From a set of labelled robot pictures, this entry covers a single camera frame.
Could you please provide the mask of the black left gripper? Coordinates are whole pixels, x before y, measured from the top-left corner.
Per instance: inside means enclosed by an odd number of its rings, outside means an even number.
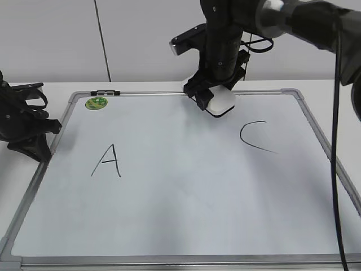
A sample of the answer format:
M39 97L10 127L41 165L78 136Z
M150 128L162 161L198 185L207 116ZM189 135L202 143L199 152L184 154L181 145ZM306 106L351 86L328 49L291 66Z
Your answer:
M40 93L39 99L25 100L16 94L1 76L1 140L7 148L24 154L37 162L51 159L45 133L58 134L61 123L50 119L45 111L48 99Z

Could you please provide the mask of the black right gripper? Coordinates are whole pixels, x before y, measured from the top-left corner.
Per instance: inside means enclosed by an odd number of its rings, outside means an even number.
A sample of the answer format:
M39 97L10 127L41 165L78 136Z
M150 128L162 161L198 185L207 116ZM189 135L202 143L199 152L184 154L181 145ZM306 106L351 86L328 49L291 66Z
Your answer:
M226 82L223 86L232 90L245 76L241 66L250 59L250 54L240 50L243 29L235 24L206 23L205 27L205 74L196 72L183 86L189 98L195 98L197 106L206 110L214 94L212 82Z

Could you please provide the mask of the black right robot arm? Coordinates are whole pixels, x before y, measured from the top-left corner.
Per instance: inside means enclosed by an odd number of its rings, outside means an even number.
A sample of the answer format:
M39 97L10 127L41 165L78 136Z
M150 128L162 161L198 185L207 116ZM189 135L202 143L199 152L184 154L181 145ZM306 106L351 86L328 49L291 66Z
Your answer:
M206 109L211 88L228 89L244 76L249 54L240 50L244 32L272 41L290 34L338 58L336 77L351 85L351 102L360 115L360 12L326 1L201 1L206 22L178 42L200 53L199 69L183 91Z

